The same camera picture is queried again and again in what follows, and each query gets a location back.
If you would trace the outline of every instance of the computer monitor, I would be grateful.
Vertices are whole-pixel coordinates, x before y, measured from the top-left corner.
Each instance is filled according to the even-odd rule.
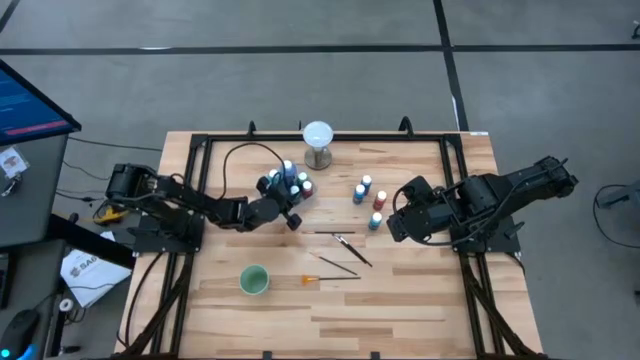
[[[0,60],[0,146],[81,128],[70,114]]]

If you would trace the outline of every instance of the wooden table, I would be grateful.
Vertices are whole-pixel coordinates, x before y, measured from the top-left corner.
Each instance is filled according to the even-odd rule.
[[[167,135],[159,173],[183,173],[191,135]],[[470,174],[497,172],[488,136],[462,133],[461,138]],[[214,144],[208,195],[221,193],[222,161],[237,144]],[[438,145],[334,142],[330,145],[333,164],[322,171],[309,171],[304,165],[307,146],[303,142],[267,145],[282,158],[294,161],[299,171],[307,171],[318,191],[294,209],[303,219],[296,232],[286,227],[282,217],[250,233],[207,225],[202,250],[195,256],[180,357],[258,358],[263,350],[273,351],[278,358],[367,358],[372,351],[380,351],[383,358],[475,357],[457,254],[450,248],[425,247],[410,239],[395,243],[386,224],[378,231],[367,228],[377,191],[385,190],[391,196],[417,175],[434,187],[445,184]],[[196,164],[201,159],[199,154]],[[454,158],[452,164],[457,181]],[[258,147],[234,152],[227,169],[227,196],[255,198],[257,179],[276,165],[273,155]],[[364,174],[373,178],[373,194],[363,204],[354,205],[353,188]],[[197,171],[193,178],[198,179]],[[389,202],[382,210],[385,221],[391,213]],[[330,235],[316,231],[354,231],[345,238],[373,268],[359,262]],[[442,232],[434,241],[448,238],[448,233]],[[302,274],[349,275],[310,252],[339,262],[362,279],[303,286]],[[125,315],[153,257],[149,254],[137,260]],[[541,351],[522,270],[503,254],[488,254],[487,259],[498,309],[525,344]],[[264,265],[271,275],[270,289],[262,296],[247,296],[238,287],[239,274],[251,264]],[[157,309],[165,267],[166,256],[142,288],[132,334],[139,333]],[[490,351],[488,320],[484,311],[480,312]],[[121,334],[126,316],[122,320]],[[170,314],[164,351],[168,350],[172,326]]]

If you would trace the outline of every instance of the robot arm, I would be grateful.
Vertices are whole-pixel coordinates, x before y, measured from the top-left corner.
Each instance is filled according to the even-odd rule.
[[[206,216],[223,229],[238,232],[253,231],[260,225],[274,221],[279,214],[287,218],[287,225],[295,230],[302,222],[297,215],[289,215],[293,205],[283,181],[270,186],[262,177],[256,186],[262,197],[249,202],[247,197],[214,199],[196,191],[175,177],[162,176],[142,165],[117,164],[106,191],[107,198],[128,209],[143,211],[176,233],[188,227],[192,213]]]
[[[571,194],[578,180],[564,168],[565,162],[548,156],[508,175],[471,176],[448,189],[432,189],[422,176],[416,177],[394,196],[394,214],[387,225],[396,242],[410,237],[431,245],[431,234],[448,228],[455,239],[448,245],[489,237],[500,220],[531,202]],[[396,211],[400,192],[408,202]]]

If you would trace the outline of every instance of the desk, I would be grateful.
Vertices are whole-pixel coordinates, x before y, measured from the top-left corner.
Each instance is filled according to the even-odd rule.
[[[17,265],[8,306],[0,311],[0,332],[20,310],[36,305],[59,290],[60,265],[66,245],[133,267],[135,259],[128,248],[51,214],[66,145],[66,135],[16,145],[30,167],[18,191],[0,198],[0,252],[11,252]],[[38,308],[40,321],[34,337],[36,358],[42,358],[45,350],[47,355],[58,353],[59,343],[54,341],[45,346],[49,333],[56,338],[62,333],[62,323],[54,324],[49,331],[54,300],[50,297]]]
[[[191,135],[167,135],[159,173],[184,172]],[[463,133],[460,139],[470,174],[497,171],[488,136]],[[302,141],[264,143],[283,159],[294,161],[299,171],[308,171]],[[221,193],[222,162],[237,144],[214,142],[207,194],[216,197]],[[411,240],[395,243],[386,225],[375,232],[367,228],[378,190],[391,196],[417,175],[434,187],[445,185],[439,145],[423,141],[334,141],[330,148],[333,164],[326,170],[308,171],[318,190],[294,208],[303,219],[296,232],[289,231],[282,218],[251,233],[207,224],[202,250],[193,266],[181,358],[259,358],[263,350],[273,351],[276,358],[367,358],[372,351],[381,352],[383,358],[475,357],[458,256],[449,248],[425,247]],[[449,153],[455,158],[452,149]],[[200,151],[196,164],[202,158]],[[273,155],[257,147],[234,152],[227,165],[227,196],[255,198],[257,179],[276,165]],[[200,167],[195,168],[193,179],[198,179]],[[457,180],[457,166],[452,166],[452,171]],[[364,174],[373,178],[373,194],[357,206],[351,200],[353,188]],[[385,219],[391,213],[389,202],[382,210]],[[318,231],[355,232],[345,238],[373,268],[360,263],[330,235]],[[434,241],[448,239],[444,232],[434,236]],[[309,251],[356,271],[362,280],[303,286],[302,274],[349,275]],[[142,256],[136,262],[125,314],[153,257]],[[498,309],[525,344],[541,351],[522,270],[503,254],[488,254],[487,260]],[[242,269],[255,263],[269,270],[272,282],[263,296],[249,297],[238,288],[238,277]],[[133,334],[144,328],[158,306],[165,266],[163,256],[142,288],[132,318]],[[488,321],[480,312],[490,351]],[[121,333],[125,320],[123,317]],[[168,350],[172,324],[170,315],[163,351]]]

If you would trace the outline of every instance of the white paper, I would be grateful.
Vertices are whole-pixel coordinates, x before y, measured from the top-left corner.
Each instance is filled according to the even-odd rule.
[[[14,146],[0,153],[0,167],[4,170],[9,179],[24,172],[29,168],[29,164],[20,156]]]
[[[115,241],[111,231],[100,234],[105,239]],[[113,286],[104,286],[96,290],[74,289],[74,286],[96,288],[104,284],[118,284],[131,275],[131,270],[114,265],[80,250],[73,250],[62,260],[60,276],[82,307],[90,307]]]

